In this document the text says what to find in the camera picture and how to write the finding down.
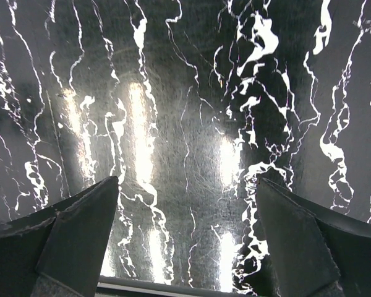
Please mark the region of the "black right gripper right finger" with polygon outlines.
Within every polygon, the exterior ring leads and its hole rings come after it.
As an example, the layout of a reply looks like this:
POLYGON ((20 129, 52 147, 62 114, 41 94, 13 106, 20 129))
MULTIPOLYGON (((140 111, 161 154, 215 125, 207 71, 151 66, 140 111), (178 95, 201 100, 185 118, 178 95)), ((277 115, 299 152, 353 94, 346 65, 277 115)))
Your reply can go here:
POLYGON ((265 178, 255 199, 281 296, 371 296, 371 224, 265 178))

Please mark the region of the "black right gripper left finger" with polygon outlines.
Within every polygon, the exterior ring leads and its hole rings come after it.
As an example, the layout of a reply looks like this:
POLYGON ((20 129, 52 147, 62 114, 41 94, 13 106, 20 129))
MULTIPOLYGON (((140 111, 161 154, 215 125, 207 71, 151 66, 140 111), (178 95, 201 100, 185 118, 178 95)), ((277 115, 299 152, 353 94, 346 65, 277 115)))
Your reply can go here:
POLYGON ((118 196, 110 176, 0 224, 0 296, 94 296, 118 196))

